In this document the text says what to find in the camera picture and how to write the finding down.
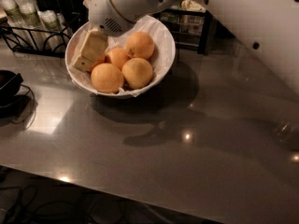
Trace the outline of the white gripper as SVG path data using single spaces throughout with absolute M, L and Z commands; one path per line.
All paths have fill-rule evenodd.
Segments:
M 161 12 L 178 0 L 85 0 L 88 20 L 99 30 L 85 35 L 80 54 L 72 60 L 74 68 L 91 72 L 93 61 L 107 49 L 107 36 L 121 36 L 131 30 L 146 15 Z

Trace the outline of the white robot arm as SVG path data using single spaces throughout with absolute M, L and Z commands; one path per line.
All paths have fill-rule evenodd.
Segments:
M 146 15 L 180 0 L 86 0 L 88 19 L 120 36 Z M 299 93 L 298 0 L 193 0 L 225 26 L 291 90 Z

